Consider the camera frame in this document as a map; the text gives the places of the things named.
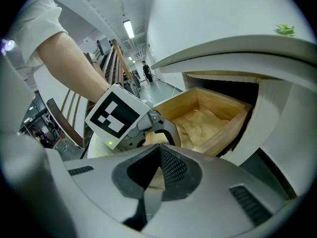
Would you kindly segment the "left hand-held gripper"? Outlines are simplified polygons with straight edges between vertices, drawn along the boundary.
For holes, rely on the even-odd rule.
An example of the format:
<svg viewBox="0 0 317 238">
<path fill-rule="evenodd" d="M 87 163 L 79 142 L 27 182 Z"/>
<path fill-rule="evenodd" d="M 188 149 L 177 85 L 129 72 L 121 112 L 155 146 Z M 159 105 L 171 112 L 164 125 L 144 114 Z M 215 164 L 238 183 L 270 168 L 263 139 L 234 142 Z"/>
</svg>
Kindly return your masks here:
<svg viewBox="0 0 317 238">
<path fill-rule="evenodd" d="M 111 150 L 131 150 L 145 145 L 181 146 L 174 123 L 160 119 L 146 102 L 118 84 L 96 103 L 85 122 Z"/>
</svg>

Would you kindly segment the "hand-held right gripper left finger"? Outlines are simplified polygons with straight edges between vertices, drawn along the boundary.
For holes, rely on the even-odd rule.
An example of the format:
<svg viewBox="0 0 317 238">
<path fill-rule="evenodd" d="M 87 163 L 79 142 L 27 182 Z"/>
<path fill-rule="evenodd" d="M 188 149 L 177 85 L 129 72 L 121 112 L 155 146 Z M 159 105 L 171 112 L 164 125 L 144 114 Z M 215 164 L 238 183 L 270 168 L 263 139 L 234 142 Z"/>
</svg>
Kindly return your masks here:
<svg viewBox="0 0 317 238">
<path fill-rule="evenodd" d="M 160 208 L 160 150 L 155 146 L 64 164 L 84 194 L 120 223 L 147 224 Z"/>
</svg>

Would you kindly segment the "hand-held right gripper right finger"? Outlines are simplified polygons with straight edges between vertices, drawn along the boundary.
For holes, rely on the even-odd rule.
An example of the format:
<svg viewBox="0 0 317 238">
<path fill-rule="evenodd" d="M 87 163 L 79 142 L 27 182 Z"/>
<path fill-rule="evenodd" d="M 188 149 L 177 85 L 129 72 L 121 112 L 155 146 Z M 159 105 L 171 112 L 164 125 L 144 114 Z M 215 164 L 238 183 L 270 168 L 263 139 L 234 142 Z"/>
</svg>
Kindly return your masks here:
<svg viewBox="0 0 317 238">
<path fill-rule="evenodd" d="M 142 233 L 156 238 L 269 238 L 294 213 L 285 200 L 233 163 L 184 148 L 202 179 L 186 198 L 163 202 Z"/>
</svg>

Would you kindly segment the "large wooden drawer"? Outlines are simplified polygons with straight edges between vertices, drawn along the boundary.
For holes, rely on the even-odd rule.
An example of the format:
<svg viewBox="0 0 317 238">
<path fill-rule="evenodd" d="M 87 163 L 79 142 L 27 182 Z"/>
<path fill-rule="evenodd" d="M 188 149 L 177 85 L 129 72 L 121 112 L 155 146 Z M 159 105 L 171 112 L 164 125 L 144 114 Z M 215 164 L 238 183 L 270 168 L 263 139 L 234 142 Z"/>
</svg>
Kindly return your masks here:
<svg viewBox="0 0 317 238">
<path fill-rule="evenodd" d="M 208 109 L 221 119 L 230 122 L 203 145 L 203 154 L 216 156 L 226 149 L 244 131 L 252 105 L 221 93 L 194 87 L 154 105 L 154 110 L 171 122 L 192 111 Z"/>
</svg>

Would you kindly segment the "person's left forearm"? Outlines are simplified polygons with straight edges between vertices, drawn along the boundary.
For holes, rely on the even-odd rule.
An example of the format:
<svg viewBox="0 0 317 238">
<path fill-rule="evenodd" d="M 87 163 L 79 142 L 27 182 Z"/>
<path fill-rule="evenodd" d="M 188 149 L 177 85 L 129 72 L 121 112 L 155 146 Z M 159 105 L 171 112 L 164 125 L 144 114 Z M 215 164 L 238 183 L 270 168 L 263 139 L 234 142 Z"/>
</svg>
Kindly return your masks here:
<svg viewBox="0 0 317 238">
<path fill-rule="evenodd" d="M 94 103 L 110 87 L 64 32 L 58 32 L 46 39 L 36 51 L 56 80 Z"/>
</svg>

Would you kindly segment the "white curved desk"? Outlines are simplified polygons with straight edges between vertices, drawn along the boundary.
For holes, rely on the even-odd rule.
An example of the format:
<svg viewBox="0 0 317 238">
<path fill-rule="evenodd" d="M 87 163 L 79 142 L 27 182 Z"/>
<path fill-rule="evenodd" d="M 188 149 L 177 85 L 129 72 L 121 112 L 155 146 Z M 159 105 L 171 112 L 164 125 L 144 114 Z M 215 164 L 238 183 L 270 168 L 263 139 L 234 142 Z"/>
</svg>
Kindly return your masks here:
<svg viewBox="0 0 317 238">
<path fill-rule="evenodd" d="M 286 199 L 304 194 L 317 173 L 317 44 L 245 35 L 172 52 L 152 65 L 198 87 L 252 105 L 244 131 L 217 157 L 246 167 Z"/>
</svg>

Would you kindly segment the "dark wooden bench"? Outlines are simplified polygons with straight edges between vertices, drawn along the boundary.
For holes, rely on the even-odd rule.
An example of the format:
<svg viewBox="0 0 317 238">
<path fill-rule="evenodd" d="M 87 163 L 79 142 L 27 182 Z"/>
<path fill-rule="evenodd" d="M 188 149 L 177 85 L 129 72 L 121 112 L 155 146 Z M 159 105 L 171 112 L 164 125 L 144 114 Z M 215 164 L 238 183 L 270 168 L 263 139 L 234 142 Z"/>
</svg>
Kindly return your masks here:
<svg viewBox="0 0 317 238">
<path fill-rule="evenodd" d="M 84 56 L 105 81 L 109 84 L 117 83 L 123 86 L 124 82 L 129 80 L 131 76 L 127 76 L 124 71 L 126 65 L 120 59 L 121 48 L 118 44 L 114 45 L 113 42 L 110 42 L 111 49 L 108 54 L 104 54 L 99 42 L 97 42 L 97 46 L 94 53 L 84 53 Z M 63 96 L 61 105 L 58 105 L 54 98 L 47 101 L 48 110 L 52 113 L 61 130 L 80 148 L 88 146 L 93 133 L 85 119 L 94 105 L 94 102 L 83 98 L 70 89 Z"/>
</svg>

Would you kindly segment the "long ceiling light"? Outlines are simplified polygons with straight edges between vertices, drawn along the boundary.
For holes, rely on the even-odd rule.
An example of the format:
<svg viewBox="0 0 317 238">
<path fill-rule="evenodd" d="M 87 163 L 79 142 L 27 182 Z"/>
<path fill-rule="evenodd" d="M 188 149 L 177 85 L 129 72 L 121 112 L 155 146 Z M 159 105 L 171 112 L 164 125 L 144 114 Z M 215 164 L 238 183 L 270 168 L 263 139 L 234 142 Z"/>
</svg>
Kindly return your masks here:
<svg viewBox="0 0 317 238">
<path fill-rule="evenodd" d="M 133 28 L 132 28 L 132 24 L 131 24 L 131 21 L 130 20 L 125 20 L 123 21 L 123 26 L 127 32 L 127 35 L 130 39 L 133 39 L 135 37 L 134 35 L 134 31 L 133 31 Z"/>
</svg>

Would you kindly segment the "small green potted plant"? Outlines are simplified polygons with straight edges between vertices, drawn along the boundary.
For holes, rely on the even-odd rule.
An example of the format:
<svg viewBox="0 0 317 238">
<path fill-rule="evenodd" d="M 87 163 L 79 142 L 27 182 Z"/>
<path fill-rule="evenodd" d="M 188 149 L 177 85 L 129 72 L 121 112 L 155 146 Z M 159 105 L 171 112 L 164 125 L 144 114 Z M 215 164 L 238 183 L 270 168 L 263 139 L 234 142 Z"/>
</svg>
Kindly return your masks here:
<svg viewBox="0 0 317 238">
<path fill-rule="evenodd" d="M 294 37 L 295 36 L 295 27 L 289 27 L 287 24 L 278 24 L 274 29 L 275 33 L 282 36 Z"/>
</svg>

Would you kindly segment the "person's white shirt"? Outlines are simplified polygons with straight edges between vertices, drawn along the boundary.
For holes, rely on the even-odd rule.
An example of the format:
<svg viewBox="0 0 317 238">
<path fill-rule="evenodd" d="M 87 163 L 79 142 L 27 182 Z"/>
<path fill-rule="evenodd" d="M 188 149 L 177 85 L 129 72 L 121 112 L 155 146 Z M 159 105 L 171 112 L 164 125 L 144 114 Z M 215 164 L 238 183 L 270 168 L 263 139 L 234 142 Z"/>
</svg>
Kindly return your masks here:
<svg viewBox="0 0 317 238">
<path fill-rule="evenodd" d="M 23 65 L 41 65 L 37 47 L 49 37 L 67 32 L 59 22 L 61 11 L 54 0 L 27 0 L 23 5 L 8 34 L 20 47 Z"/>
</svg>

